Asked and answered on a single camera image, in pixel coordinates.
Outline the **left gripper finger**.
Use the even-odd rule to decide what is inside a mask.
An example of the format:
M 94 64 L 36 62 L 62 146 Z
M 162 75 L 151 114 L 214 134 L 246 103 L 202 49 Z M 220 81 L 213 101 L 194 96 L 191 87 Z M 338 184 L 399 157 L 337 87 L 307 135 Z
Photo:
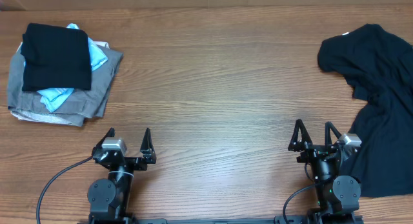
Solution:
M 157 156 L 152 143 L 151 131 L 149 128 L 145 130 L 145 135 L 142 140 L 140 152 L 143 155 L 143 160 L 146 164 L 156 164 Z
M 104 137 L 95 145 L 95 147 L 92 149 L 92 155 L 95 154 L 96 150 L 102 148 L 102 144 L 104 140 L 108 137 L 114 137 L 115 136 L 115 129 L 112 127 L 109 129 L 109 131 L 104 135 Z

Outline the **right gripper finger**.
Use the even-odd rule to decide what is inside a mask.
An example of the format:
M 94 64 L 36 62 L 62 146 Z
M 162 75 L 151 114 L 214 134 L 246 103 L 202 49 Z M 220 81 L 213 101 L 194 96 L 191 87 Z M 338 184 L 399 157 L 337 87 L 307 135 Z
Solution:
M 325 145 L 331 145 L 332 144 L 331 133 L 333 133 L 337 139 L 339 139 L 341 137 L 341 133 L 333 125 L 333 123 L 327 121 L 325 123 Z
M 288 145 L 288 151 L 301 152 L 312 146 L 312 140 L 301 119 L 297 119 L 293 135 Z

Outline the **black t-shirt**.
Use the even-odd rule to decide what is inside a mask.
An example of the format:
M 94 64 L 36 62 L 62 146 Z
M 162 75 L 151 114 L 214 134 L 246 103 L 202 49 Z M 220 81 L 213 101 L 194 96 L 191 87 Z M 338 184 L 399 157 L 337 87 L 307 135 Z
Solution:
M 322 42 L 317 62 L 341 74 L 366 101 L 350 132 L 361 148 L 342 173 L 361 181 L 364 197 L 412 193 L 412 45 L 377 24 Z

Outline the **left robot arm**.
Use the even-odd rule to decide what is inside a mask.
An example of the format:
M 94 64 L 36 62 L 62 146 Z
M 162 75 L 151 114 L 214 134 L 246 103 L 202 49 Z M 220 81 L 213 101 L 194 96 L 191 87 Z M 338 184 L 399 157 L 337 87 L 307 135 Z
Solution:
M 126 150 L 125 141 L 115 137 L 113 128 L 93 148 L 92 159 L 108 169 L 108 177 L 94 181 L 88 189 L 89 223 L 138 223 L 127 208 L 134 172 L 146 171 L 149 165 L 157 161 L 150 129 L 145 130 L 141 157 L 127 157 Z

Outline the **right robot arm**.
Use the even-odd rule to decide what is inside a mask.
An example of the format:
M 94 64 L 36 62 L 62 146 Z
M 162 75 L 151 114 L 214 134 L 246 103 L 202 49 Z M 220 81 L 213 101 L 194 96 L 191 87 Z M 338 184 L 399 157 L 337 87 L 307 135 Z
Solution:
M 361 147 L 356 134 L 340 133 L 331 123 L 325 123 L 325 142 L 313 144 L 301 119 L 297 119 L 288 145 L 291 152 L 299 152 L 298 163 L 305 166 L 305 174 L 312 184 L 290 195 L 283 205 L 285 223 L 362 223 L 361 216 L 355 216 L 359 209 L 361 182 L 340 173 L 345 160 Z M 287 216 L 287 205 L 298 194 L 316 190 L 318 207 L 309 209 L 304 216 Z

